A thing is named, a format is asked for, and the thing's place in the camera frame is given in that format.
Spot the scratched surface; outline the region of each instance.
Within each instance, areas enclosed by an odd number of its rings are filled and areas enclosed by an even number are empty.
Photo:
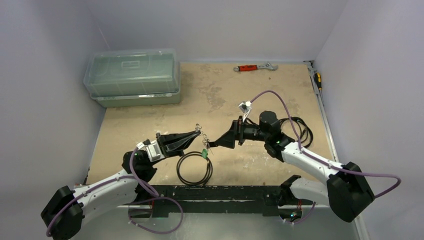
[[[108,108],[98,140],[87,183],[92,184],[122,169],[122,157],[136,144],[156,132],[162,134],[193,131],[196,123],[211,141],[216,140],[241,114],[241,101],[251,100],[264,90],[274,90],[286,101],[292,116],[301,117],[312,129],[314,140],[310,150],[331,159],[325,127],[313,92],[308,69],[303,64],[280,64],[278,70],[234,72],[233,63],[181,63],[181,103],[171,105]],[[250,118],[258,123],[259,114],[270,110],[278,118],[286,118],[277,97],[266,93],[254,102]],[[290,124],[283,131],[293,137]],[[186,151],[202,151],[198,137]],[[296,174],[313,180],[297,167],[269,157],[262,142],[246,141],[235,149],[213,148],[209,158],[213,175],[208,185],[280,185]],[[151,184],[182,185],[176,174],[178,157],[165,159]],[[206,161],[189,157],[181,165],[182,176],[189,181],[200,180],[206,171]]]

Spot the green clip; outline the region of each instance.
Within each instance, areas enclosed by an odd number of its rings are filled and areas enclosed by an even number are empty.
[[[206,150],[206,148],[204,148],[204,149],[201,151],[201,156],[202,156],[204,159],[206,159],[206,158],[208,157],[208,150]]]

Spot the wrench handle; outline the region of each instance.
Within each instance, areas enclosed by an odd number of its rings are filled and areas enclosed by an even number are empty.
[[[238,71],[237,72],[246,72],[246,71],[253,71],[258,69],[257,65],[243,65],[243,66],[238,66]]]

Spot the transparent lid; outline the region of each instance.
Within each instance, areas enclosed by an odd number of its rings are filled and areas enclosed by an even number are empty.
[[[180,90],[173,49],[95,53],[84,77],[92,98],[176,93]]]

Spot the wooden table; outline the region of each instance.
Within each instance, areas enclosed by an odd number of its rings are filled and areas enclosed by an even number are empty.
[[[98,135],[92,157],[87,184],[93,184],[122,169],[125,152],[136,144],[162,134],[193,131],[196,124],[211,141],[219,138],[236,120],[241,111],[238,104],[251,100],[264,90],[274,90],[286,101],[292,116],[301,117],[312,129],[314,139],[309,149],[332,159],[317,98],[314,94],[308,69],[304,64],[280,64],[278,70],[234,72],[234,63],[180,64],[181,103],[136,107],[108,108]],[[279,119],[286,112],[278,98],[266,93],[254,102],[250,118],[258,123],[259,114],[270,110]],[[283,131],[294,137],[290,124]],[[186,152],[203,149],[198,137]],[[208,185],[280,185],[292,175],[313,180],[297,167],[271,158],[263,142],[246,141],[235,149],[213,148],[209,158],[213,175]],[[155,165],[156,175],[149,182],[156,185],[182,185],[177,178],[178,157],[163,160]],[[206,161],[189,157],[181,166],[181,175],[189,181],[200,180],[206,171]]]

